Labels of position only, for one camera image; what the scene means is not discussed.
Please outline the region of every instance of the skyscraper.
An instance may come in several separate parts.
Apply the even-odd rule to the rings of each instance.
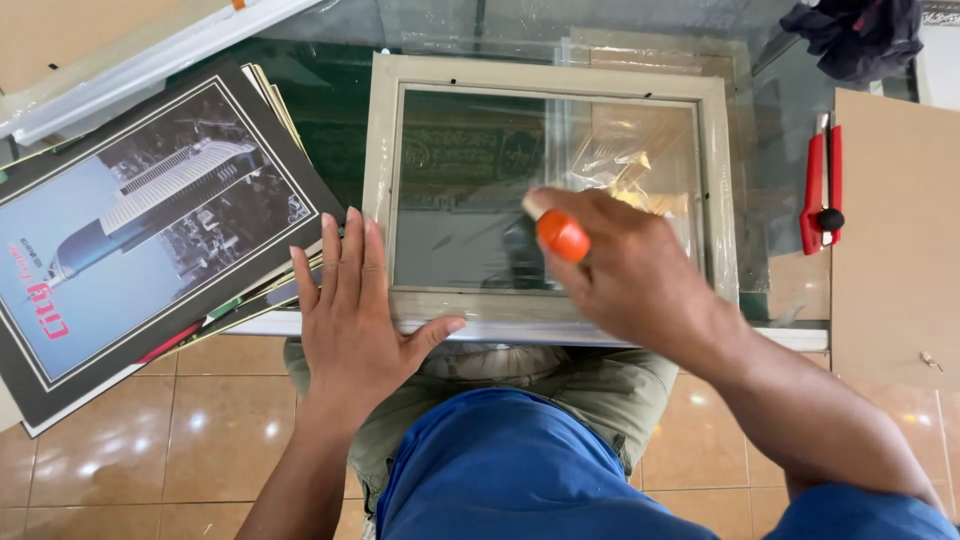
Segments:
[[[205,138],[158,161],[117,190],[116,205],[63,240],[47,282],[56,286],[114,251],[128,252],[258,172],[268,163],[255,150],[247,141]]]

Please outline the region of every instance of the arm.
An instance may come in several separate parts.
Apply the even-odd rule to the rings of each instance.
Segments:
[[[709,382],[791,497],[824,482],[902,493],[940,509],[929,479],[882,411],[803,356],[756,333],[704,282],[665,219],[603,192],[535,189],[536,207],[575,217],[589,266],[544,250],[547,267],[586,317]]]
[[[341,245],[333,218],[324,214],[323,223],[321,290],[303,250],[290,248],[310,388],[287,449],[238,539],[333,538],[353,436],[371,411],[417,371],[426,354],[465,324],[462,318],[445,317],[410,336],[397,333],[387,306],[379,228],[351,208]]]

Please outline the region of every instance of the hand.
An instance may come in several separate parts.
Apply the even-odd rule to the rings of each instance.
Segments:
[[[290,248],[303,314],[303,352],[310,368],[304,401],[330,405],[359,428],[373,408],[403,384],[463,318],[435,319],[410,336],[394,329],[380,229],[347,211],[343,245],[333,218],[322,216],[322,287],[300,248]]]
[[[709,288],[665,218],[597,189],[534,188],[527,197],[539,209],[568,213],[589,236],[586,264],[540,248],[547,271],[601,330],[679,362],[696,340],[711,339],[716,315],[731,316],[731,305]]]

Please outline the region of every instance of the tiled floor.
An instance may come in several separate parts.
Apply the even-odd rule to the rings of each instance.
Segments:
[[[0,433],[0,540],[232,538],[293,428],[281,343],[214,338],[155,361],[35,441],[20,428]],[[900,424],[952,516],[960,395],[854,386]],[[787,505],[780,469],[689,374],[631,484],[725,539],[761,537]],[[344,497],[336,538],[358,539],[363,503],[350,472]]]

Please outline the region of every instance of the blue shirt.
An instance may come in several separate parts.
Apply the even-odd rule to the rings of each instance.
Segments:
[[[377,503],[377,537],[716,538],[623,479],[613,450],[543,398],[512,388],[460,394],[407,430]],[[911,497],[843,484],[804,492],[768,539],[953,539]]]

